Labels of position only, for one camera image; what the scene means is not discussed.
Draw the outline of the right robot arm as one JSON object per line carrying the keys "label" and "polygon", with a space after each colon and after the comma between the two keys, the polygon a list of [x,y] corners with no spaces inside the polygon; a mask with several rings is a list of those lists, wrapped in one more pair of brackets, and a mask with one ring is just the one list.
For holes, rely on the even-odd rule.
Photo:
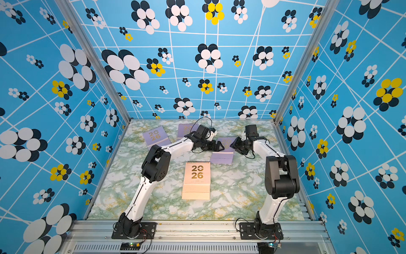
{"label": "right robot arm", "polygon": [[267,196],[254,221],[239,224],[241,239],[282,240],[279,215],[286,202],[300,191],[296,158],[278,152],[265,137],[258,134],[256,125],[246,126],[242,137],[236,138],[230,147],[245,156],[252,152],[265,161],[264,185]]}

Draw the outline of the pink calendar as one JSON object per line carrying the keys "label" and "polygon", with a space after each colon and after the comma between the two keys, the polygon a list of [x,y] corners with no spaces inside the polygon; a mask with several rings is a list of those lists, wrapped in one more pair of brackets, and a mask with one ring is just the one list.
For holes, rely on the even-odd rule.
{"label": "pink calendar", "polygon": [[183,200],[210,200],[210,162],[187,162],[185,166]]}

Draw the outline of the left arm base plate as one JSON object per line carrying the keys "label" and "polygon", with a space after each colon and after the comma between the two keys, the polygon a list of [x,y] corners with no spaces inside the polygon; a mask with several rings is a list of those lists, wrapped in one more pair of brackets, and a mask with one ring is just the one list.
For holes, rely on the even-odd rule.
{"label": "left arm base plate", "polygon": [[113,225],[112,239],[133,240],[133,239],[154,239],[157,227],[156,222],[130,223],[116,222]]}

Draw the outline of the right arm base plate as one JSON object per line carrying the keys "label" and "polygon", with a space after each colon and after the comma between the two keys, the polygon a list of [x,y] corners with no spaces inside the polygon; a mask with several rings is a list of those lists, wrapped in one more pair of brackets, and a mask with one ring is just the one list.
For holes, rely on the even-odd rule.
{"label": "right arm base plate", "polygon": [[238,229],[242,240],[279,241],[284,239],[280,223],[268,225],[262,223],[255,224],[253,222],[241,222],[239,223]]}

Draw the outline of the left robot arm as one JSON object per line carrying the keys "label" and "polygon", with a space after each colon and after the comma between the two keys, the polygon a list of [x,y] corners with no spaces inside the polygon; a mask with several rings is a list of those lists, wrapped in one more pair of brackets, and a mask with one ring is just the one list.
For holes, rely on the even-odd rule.
{"label": "left robot arm", "polygon": [[200,125],[197,130],[176,142],[165,146],[153,145],[150,148],[141,166],[142,177],[134,197],[114,224],[114,238],[135,239],[142,232],[141,221],[146,204],[157,183],[166,177],[172,159],[197,148],[214,152],[224,150],[222,143],[214,140],[216,134],[215,128]]}

